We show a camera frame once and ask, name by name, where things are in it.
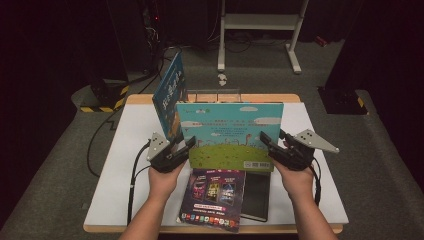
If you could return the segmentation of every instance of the black curtain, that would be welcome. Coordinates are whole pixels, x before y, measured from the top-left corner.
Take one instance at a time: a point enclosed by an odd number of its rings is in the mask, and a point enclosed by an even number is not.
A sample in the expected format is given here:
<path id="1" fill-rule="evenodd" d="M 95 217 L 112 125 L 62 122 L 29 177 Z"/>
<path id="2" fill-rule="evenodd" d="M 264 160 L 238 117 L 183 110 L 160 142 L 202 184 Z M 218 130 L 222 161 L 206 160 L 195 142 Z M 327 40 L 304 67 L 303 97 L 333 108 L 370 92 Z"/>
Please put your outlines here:
<path id="1" fill-rule="evenodd" d="M 310 0 L 299 41 L 314 41 L 319 36 L 338 42 L 351 30 L 364 0 Z"/>
<path id="2" fill-rule="evenodd" d="M 419 0 L 365 1 L 325 88 L 369 92 L 400 156 L 424 189 L 424 19 L 419 6 Z"/>
<path id="3" fill-rule="evenodd" d="M 88 84 L 52 6 L 0 4 L 0 228 L 74 118 L 71 95 Z"/>

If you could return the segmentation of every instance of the small book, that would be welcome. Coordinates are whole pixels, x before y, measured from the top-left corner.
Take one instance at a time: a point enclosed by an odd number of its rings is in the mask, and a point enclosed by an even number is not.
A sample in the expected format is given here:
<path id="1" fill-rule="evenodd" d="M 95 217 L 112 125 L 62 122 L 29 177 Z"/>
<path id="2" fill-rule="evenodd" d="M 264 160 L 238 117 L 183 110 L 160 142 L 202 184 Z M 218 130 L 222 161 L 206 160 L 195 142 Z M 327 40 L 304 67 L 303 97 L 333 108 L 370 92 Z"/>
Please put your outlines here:
<path id="1" fill-rule="evenodd" d="M 152 98 L 164 136 L 170 142 L 173 140 L 182 140 L 176 139 L 181 136 L 180 117 L 176 103 L 186 100 L 187 89 L 184 79 L 184 68 L 181 53 L 178 52 L 174 56 Z"/>
<path id="2" fill-rule="evenodd" d="M 193 169 L 177 222 L 238 233 L 246 172 Z"/>
<path id="3" fill-rule="evenodd" d="M 246 172 L 241 217 L 268 221 L 270 172 Z"/>

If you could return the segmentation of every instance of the gray carpet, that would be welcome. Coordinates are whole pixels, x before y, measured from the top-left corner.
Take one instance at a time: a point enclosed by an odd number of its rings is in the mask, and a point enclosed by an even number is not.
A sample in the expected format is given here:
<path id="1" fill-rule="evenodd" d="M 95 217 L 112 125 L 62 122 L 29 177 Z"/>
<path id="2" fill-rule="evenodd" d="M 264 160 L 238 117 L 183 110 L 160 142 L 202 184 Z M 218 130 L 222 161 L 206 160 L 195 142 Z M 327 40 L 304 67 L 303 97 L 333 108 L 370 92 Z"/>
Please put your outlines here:
<path id="1" fill-rule="evenodd" d="M 315 43 L 298 43 L 297 57 L 302 74 L 290 67 L 284 45 L 251 46 L 241 53 L 226 54 L 227 84 L 218 84 L 217 51 L 183 48 L 185 75 L 190 89 L 239 88 L 241 93 L 295 93 L 305 102 L 315 130 L 341 149 L 325 154 L 332 176 L 344 202 L 350 223 L 340 239 L 424 239 L 424 197 L 403 164 L 372 99 L 358 91 L 369 115 L 329 115 L 321 102 L 317 86 L 323 86 L 343 43 L 325 48 Z M 229 43 L 227 48 L 241 51 L 246 45 Z M 166 51 L 172 57 L 175 49 Z M 129 94 L 152 93 L 158 80 L 132 84 Z M 76 92 L 76 107 L 88 87 Z M 39 169 L 0 233 L 0 239 L 117 239 L 119 234 L 93 234 L 82 226 L 97 178 L 86 165 L 86 153 L 96 129 L 110 113 L 78 112 Z M 119 123 L 120 112 L 111 120 Z M 96 135 L 90 162 L 100 173 L 114 136 L 112 124 L 105 124 Z M 209 239 L 211 236 L 170 236 L 160 239 Z M 256 236 L 226 235 L 223 239 L 256 239 Z M 271 239 L 296 236 L 270 235 Z"/>

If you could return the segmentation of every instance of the book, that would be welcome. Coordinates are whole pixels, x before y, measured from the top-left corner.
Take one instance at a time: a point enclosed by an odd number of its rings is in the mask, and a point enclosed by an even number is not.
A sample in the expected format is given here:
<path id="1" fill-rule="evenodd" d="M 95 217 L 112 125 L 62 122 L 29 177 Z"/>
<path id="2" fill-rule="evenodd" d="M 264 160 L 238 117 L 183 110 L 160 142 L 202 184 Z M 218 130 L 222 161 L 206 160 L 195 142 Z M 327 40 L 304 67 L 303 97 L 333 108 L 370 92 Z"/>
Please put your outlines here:
<path id="1" fill-rule="evenodd" d="M 191 168 L 272 172 L 260 133 L 277 142 L 283 103 L 177 103 Z"/>
<path id="2" fill-rule="evenodd" d="M 176 103 L 186 100 L 187 89 L 184 68 L 181 53 L 178 52 L 175 54 L 152 97 L 164 136 L 170 142 L 181 136 L 180 117 L 176 109 Z"/>
<path id="3" fill-rule="evenodd" d="M 268 221 L 270 172 L 246 172 L 243 204 L 240 216 L 256 221 Z"/>
<path id="4" fill-rule="evenodd" d="M 192 169 L 177 222 L 237 233 L 245 171 Z"/>

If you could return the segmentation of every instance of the colorful book cover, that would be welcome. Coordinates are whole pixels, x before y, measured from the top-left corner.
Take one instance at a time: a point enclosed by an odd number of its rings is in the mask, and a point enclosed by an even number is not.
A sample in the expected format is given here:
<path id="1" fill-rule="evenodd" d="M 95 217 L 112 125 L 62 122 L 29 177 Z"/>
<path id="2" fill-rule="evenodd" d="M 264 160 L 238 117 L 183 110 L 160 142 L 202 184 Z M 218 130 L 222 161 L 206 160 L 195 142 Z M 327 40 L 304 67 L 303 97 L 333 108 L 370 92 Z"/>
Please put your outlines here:
<path id="1" fill-rule="evenodd" d="M 177 221 L 237 233 L 246 172 L 193 169 Z"/>
<path id="2" fill-rule="evenodd" d="M 178 101 L 187 100 L 187 89 L 180 52 L 175 55 L 169 65 L 153 94 L 152 100 L 165 138 L 172 142 L 181 133 L 180 118 L 175 104 Z"/>
<path id="3" fill-rule="evenodd" d="M 177 103 L 192 168 L 272 172 L 263 131 L 278 142 L 283 103 Z"/>

